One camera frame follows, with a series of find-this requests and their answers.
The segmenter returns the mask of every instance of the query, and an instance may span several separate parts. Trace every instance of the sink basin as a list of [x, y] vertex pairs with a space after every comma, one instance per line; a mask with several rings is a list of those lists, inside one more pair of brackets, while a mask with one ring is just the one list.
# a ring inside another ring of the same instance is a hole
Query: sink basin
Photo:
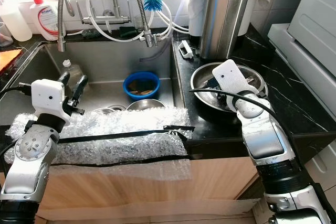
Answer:
[[[184, 106], [170, 41], [155, 48], [147, 48], [139, 41], [68, 42], [66, 52], [59, 52], [57, 44], [42, 43], [30, 54], [7, 87], [19, 82], [32, 83], [37, 79], [57, 80], [66, 59], [78, 64], [89, 78], [89, 88], [78, 106], [81, 109], [90, 111], [112, 105], [127, 108], [133, 100], [124, 93], [122, 84], [128, 75], [137, 71], [151, 71], [160, 78], [161, 86], [155, 99], [166, 106]], [[67, 89], [66, 94], [71, 94], [70, 90]], [[0, 125], [9, 125], [17, 114], [34, 113], [35, 110], [30, 97], [11, 91], [0, 100], [0, 111]]]

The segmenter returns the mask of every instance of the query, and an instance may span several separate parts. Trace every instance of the plastic bottle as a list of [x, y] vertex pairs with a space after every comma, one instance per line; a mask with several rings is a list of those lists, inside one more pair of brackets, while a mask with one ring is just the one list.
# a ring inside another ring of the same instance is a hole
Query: plastic bottle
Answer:
[[76, 86], [77, 81], [83, 75], [82, 70], [78, 65], [71, 64], [70, 60], [63, 61], [63, 72], [68, 71], [70, 73], [70, 79], [68, 81], [68, 86], [71, 90]]
[[0, 17], [16, 40], [26, 41], [32, 38], [32, 31], [15, 3], [0, 0]]
[[34, 0], [30, 6], [30, 13], [35, 26], [47, 40], [57, 40], [57, 10], [56, 7], [44, 0]]

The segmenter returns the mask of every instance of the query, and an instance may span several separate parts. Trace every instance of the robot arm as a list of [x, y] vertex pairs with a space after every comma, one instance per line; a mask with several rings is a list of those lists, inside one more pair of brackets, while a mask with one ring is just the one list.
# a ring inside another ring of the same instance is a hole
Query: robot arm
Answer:
[[70, 124], [88, 78], [83, 76], [74, 88], [71, 100], [64, 87], [69, 73], [58, 81], [37, 80], [31, 85], [31, 100], [38, 116], [14, 146], [14, 162], [0, 193], [0, 223], [34, 223], [35, 214], [47, 185], [49, 168], [56, 156], [62, 128]]
[[[224, 91], [255, 100], [269, 109], [270, 103], [256, 96], [232, 60], [213, 70]], [[248, 101], [227, 96], [227, 105], [242, 122], [244, 143], [265, 187], [269, 209], [276, 214], [269, 223], [329, 224], [330, 220], [310, 185], [286, 134], [267, 111]]]

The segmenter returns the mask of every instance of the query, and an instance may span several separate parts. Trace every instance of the white appliance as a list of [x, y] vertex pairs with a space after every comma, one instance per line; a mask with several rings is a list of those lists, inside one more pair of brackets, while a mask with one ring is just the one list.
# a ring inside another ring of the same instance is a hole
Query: white appliance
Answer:
[[301, 0], [292, 22], [272, 25], [268, 37], [336, 119], [336, 0]]

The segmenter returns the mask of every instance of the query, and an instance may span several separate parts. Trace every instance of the blue bowl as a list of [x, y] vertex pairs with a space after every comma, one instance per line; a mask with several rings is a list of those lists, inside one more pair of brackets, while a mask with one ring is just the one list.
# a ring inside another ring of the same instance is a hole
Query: blue bowl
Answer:
[[[140, 80], [140, 81], [145, 81], [145, 80], [151, 80], [155, 83], [155, 89], [152, 93], [149, 94], [145, 94], [145, 95], [136, 95], [136, 94], [132, 94], [129, 90], [128, 90], [128, 85], [135, 80]], [[133, 100], [139, 101], [142, 99], [148, 99], [148, 98], [152, 98], [153, 96], [155, 96], [155, 94], [158, 92], [159, 87], [160, 87], [160, 80], [157, 77], [157, 75], [151, 73], [151, 72], [136, 72], [131, 74], [130, 76], [128, 76], [123, 83], [123, 88], [125, 93], [131, 97]]]

